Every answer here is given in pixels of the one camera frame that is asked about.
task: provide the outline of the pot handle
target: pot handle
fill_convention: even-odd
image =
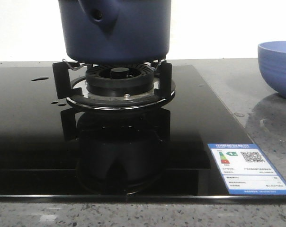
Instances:
[[[113,24],[119,14],[118,0],[78,0],[91,22],[98,25]]]

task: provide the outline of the blue pot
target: blue pot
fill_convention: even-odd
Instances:
[[[66,52],[79,62],[129,64],[165,58],[170,0],[59,0]]]
[[[258,60],[264,80],[286,98],[286,41],[259,44]]]

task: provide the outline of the blue bowl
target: blue bowl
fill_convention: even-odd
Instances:
[[[258,60],[264,80],[286,98],[286,41],[259,44]]]

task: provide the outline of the white wall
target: white wall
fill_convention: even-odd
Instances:
[[[256,57],[286,40],[286,0],[172,0],[168,59]],[[0,0],[0,61],[60,61],[57,0]]]

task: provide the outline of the burner cap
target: burner cap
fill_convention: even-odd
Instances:
[[[153,88],[153,71],[145,64],[98,65],[86,71],[87,90],[99,96],[131,96]]]

